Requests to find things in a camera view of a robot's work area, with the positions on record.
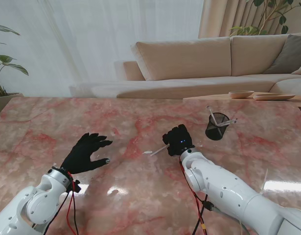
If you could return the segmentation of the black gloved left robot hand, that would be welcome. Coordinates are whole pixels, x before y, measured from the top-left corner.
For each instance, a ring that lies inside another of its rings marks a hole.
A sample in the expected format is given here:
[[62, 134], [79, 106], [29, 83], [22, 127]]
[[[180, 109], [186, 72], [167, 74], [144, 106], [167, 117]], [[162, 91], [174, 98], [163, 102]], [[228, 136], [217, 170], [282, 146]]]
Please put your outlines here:
[[109, 158], [91, 161], [91, 155], [98, 149], [111, 145], [112, 141], [98, 133], [85, 133], [64, 159], [60, 168], [70, 174], [79, 174], [95, 170], [110, 162]]

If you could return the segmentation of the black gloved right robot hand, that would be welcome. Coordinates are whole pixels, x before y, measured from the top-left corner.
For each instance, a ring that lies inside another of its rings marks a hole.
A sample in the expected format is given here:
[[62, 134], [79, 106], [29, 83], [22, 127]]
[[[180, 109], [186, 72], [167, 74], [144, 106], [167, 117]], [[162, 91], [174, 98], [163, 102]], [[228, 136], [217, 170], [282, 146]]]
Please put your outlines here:
[[188, 149], [195, 147], [184, 124], [180, 124], [164, 134], [162, 141], [165, 145], [168, 145], [167, 151], [169, 156], [180, 156]]

